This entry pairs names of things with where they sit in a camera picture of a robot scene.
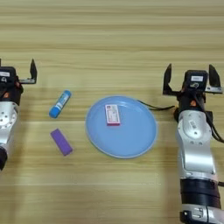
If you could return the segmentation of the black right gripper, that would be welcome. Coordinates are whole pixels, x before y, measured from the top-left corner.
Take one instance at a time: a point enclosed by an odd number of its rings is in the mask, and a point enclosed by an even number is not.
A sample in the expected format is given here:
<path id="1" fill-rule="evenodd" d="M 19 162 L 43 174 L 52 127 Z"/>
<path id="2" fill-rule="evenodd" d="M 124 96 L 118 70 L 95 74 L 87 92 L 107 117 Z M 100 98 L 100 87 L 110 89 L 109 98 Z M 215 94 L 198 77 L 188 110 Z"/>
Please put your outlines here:
<path id="1" fill-rule="evenodd" d="M 185 110 L 195 110 L 199 112 L 205 111 L 205 101 L 207 93 L 222 94 L 221 79 L 215 67 L 209 65 L 208 79 L 209 85 L 193 82 L 184 84 L 181 91 L 173 91 L 170 87 L 172 78 L 172 65 L 169 65 L 164 72 L 163 94 L 177 96 L 178 107 L 174 110 L 174 116 L 179 117 L 180 113 Z"/>

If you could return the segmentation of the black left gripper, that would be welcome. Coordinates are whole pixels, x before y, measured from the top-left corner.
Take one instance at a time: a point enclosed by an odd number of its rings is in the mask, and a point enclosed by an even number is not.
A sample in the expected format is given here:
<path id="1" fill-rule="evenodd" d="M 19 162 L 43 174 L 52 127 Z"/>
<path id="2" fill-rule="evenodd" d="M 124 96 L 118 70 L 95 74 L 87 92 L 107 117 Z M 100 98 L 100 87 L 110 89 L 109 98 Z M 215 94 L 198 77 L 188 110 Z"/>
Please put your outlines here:
<path id="1" fill-rule="evenodd" d="M 20 105 L 21 94 L 24 89 L 21 84 L 33 85 L 37 83 L 38 71 L 34 59 L 31 60 L 30 78 L 13 81 L 0 79 L 0 102 L 13 102 Z"/>

